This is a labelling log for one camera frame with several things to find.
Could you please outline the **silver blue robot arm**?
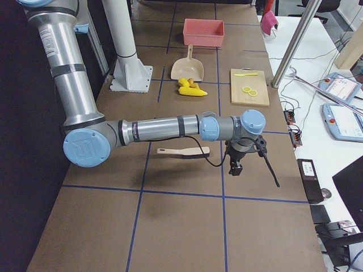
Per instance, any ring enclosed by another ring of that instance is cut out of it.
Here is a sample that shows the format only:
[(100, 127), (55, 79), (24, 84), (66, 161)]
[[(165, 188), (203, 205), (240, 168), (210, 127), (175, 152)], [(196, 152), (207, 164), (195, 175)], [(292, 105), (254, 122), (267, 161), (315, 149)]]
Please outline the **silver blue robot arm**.
[(94, 167), (116, 147), (132, 142), (157, 142), (199, 135), (203, 141), (224, 141), (230, 174), (242, 171), (240, 160), (256, 152), (264, 158), (265, 117), (247, 110), (240, 117), (222, 118), (208, 112), (143, 121), (108, 121), (95, 104), (74, 27), (80, 1), (22, 1), (28, 21), (38, 29), (50, 72), (66, 113), (66, 157), (80, 167)]

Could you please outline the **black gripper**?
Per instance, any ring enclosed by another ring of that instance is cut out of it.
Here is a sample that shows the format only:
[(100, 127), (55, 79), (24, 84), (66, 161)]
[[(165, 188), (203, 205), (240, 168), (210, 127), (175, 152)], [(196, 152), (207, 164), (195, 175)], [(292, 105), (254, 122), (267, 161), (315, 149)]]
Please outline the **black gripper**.
[(240, 162), (247, 154), (257, 152), (262, 158), (267, 153), (267, 141), (258, 135), (256, 139), (242, 137), (236, 141), (226, 141), (226, 154), (230, 157), (229, 174), (239, 176), (243, 170)]

